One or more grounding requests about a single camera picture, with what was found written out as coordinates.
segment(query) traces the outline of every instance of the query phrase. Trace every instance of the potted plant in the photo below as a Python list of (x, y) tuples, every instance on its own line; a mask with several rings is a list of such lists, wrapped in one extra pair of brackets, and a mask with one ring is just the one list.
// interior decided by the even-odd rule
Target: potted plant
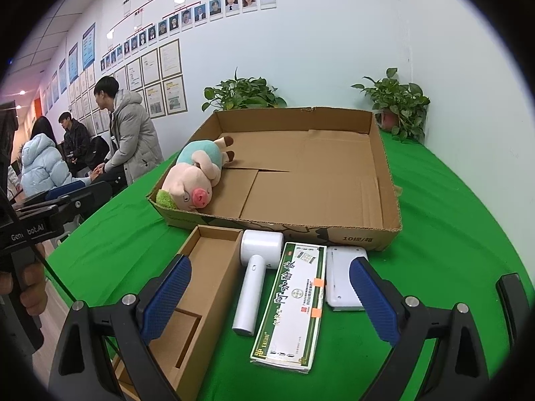
[(394, 138), (402, 142), (408, 138), (423, 139), (430, 100), (423, 95), (418, 84), (400, 84), (394, 78), (397, 72), (397, 68), (389, 68), (386, 70), (386, 78), (378, 81), (363, 77), (373, 82), (373, 87), (370, 88), (363, 84), (353, 84), (351, 87), (361, 89), (370, 96), (372, 109), (381, 110), (381, 128), (391, 132)]
[(239, 79), (237, 69), (234, 79), (221, 81), (214, 88), (205, 88), (204, 97), (208, 102), (202, 104), (202, 111), (210, 105), (220, 110), (236, 108), (277, 108), (286, 107), (286, 101), (275, 94), (276, 88), (268, 86), (266, 79)]

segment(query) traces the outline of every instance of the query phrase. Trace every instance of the teal plush shirt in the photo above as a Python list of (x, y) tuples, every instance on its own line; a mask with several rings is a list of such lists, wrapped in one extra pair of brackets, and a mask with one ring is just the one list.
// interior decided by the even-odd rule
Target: teal plush shirt
[(182, 152), (178, 155), (177, 163), (188, 163), (192, 166), (194, 165), (194, 161), (192, 160), (192, 155), (195, 151), (204, 151), (208, 154), (210, 157), (210, 160), (212, 160), (212, 163), (214, 163), (219, 169), (221, 170), (221, 167), (223, 167), (223, 158), (221, 156), (221, 151), (217, 147), (217, 145), (214, 142), (211, 142), (210, 140), (197, 140), (195, 142), (190, 142), (186, 146), (184, 146), (184, 149), (182, 149)]

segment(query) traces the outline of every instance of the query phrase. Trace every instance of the stuffed pig toy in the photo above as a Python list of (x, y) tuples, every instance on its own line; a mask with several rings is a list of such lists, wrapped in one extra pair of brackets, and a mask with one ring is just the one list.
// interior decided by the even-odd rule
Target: stuffed pig toy
[(212, 187), (221, 178), (221, 168), (234, 159), (234, 152), (222, 152), (232, 145), (232, 137), (197, 140), (188, 143), (171, 167), (162, 189), (156, 195), (156, 203), (167, 208), (197, 211), (212, 200)]

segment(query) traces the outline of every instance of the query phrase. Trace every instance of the ceiling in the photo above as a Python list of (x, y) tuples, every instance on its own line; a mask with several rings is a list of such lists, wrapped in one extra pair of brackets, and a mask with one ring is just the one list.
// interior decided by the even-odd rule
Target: ceiling
[(58, 0), (34, 27), (13, 59), (0, 87), (0, 103), (17, 101), (22, 123), (31, 102), (38, 97), (41, 77), (69, 29), (94, 0)]

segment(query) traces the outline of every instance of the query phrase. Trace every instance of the green tablecloth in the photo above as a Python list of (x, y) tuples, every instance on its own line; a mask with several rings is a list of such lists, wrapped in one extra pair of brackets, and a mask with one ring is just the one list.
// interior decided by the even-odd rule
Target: green tablecloth
[[(467, 303), (489, 371), (495, 372), (508, 351), (508, 337), (494, 285), (502, 274), (518, 272), (532, 300), (528, 275), (499, 225), (451, 170), (422, 145), (400, 144), (386, 134), (383, 140), (394, 182), (403, 187), (403, 231), (387, 250), (371, 252), (370, 262), (402, 294), (426, 305)], [(176, 254), (189, 232), (168, 227), (145, 199), (168, 164), (110, 201), (50, 256), (74, 296), (93, 306), (116, 302), (138, 292)], [(260, 309), (273, 280), (271, 272)], [(253, 339), (231, 330), (238, 293), (239, 285), (199, 400), (358, 399), (389, 352), (364, 312), (334, 313), (325, 305), (308, 375), (250, 364)], [(402, 399), (414, 398), (431, 351), (427, 341)]]

